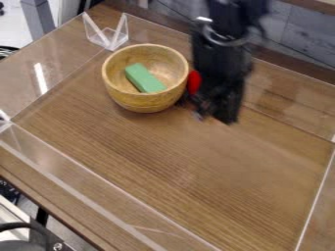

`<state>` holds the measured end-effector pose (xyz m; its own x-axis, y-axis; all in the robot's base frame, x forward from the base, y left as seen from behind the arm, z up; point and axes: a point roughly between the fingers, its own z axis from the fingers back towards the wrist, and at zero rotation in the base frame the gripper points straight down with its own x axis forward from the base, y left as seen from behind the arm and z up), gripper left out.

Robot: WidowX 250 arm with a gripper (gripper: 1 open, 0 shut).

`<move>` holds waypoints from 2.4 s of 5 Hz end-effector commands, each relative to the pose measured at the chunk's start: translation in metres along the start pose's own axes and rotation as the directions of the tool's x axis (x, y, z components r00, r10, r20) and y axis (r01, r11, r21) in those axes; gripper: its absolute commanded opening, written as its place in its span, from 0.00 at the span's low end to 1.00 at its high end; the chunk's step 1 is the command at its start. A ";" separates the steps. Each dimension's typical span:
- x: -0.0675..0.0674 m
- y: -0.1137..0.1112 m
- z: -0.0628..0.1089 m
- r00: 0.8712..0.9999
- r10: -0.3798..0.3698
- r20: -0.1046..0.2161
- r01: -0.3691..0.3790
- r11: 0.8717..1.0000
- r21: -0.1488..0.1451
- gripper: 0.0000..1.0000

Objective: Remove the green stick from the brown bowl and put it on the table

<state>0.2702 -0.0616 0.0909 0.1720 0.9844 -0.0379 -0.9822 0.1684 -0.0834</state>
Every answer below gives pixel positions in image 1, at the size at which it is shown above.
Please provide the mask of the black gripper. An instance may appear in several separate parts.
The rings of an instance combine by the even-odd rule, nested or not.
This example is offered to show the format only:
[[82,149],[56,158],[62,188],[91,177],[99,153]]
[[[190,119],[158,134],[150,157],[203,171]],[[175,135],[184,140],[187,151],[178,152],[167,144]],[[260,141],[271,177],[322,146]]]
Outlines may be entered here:
[[[238,122],[244,94],[244,78],[251,67],[248,49],[251,31],[268,39],[262,24],[270,12],[270,0],[206,0],[208,16],[198,16],[191,26],[194,70],[202,75],[196,93],[186,92],[198,120],[212,116],[224,124]],[[206,95],[212,91],[212,102]]]

